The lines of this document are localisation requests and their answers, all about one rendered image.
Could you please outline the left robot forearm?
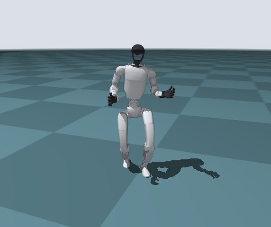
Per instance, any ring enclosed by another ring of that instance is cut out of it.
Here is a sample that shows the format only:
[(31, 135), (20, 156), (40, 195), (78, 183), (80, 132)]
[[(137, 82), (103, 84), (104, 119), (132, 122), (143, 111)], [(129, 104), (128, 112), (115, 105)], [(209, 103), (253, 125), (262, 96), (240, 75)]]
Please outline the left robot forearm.
[(156, 89), (156, 90), (154, 91), (154, 96), (155, 96), (156, 98), (158, 98), (158, 99), (161, 99), (161, 98), (159, 98), (159, 96), (162, 96), (162, 91), (160, 91), (159, 89)]

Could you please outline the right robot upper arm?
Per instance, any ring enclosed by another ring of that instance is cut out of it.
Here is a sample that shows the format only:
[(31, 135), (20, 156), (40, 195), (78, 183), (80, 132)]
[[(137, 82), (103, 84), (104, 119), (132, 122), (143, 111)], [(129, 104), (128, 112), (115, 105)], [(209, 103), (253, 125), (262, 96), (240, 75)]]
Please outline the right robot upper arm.
[(115, 74), (112, 80), (112, 89), (118, 92), (118, 84), (120, 82), (121, 76), (125, 73), (126, 66), (118, 66), (115, 70)]

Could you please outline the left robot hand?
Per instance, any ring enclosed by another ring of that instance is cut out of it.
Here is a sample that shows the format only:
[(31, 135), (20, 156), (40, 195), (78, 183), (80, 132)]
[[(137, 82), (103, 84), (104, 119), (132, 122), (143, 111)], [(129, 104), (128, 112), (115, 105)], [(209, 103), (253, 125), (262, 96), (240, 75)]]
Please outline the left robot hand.
[[(171, 90), (173, 89), (173, 90)], [(172, 88), (172, 86), (169, 88), (169, 90), (166, 91), (162, 91), (162, 96), (159, 96), (159, 98), (173, 98), (172, 96), (174, 96), (175, 93), (175, 88)]]

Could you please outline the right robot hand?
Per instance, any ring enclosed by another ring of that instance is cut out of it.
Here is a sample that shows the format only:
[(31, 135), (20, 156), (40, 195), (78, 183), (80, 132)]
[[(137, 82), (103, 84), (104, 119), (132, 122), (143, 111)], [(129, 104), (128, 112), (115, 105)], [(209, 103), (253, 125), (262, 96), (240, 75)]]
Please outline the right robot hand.
[(116, 102), (117, 102), (117, 96), (113, 96), (112, 93), (110, 93), (110, 96), (108, 96), (109, 106), (112, 106), (112, 104)]

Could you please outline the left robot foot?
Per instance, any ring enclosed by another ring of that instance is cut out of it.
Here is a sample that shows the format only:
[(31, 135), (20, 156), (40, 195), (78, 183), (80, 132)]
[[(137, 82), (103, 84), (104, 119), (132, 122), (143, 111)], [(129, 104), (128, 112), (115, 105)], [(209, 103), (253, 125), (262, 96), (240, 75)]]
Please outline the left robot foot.
[(150, 177), (150, 172), (148, 171), (148, 168), (146, 166), (142, 167), (142, 164), (141, 164), (140, 169), (144, 177)]

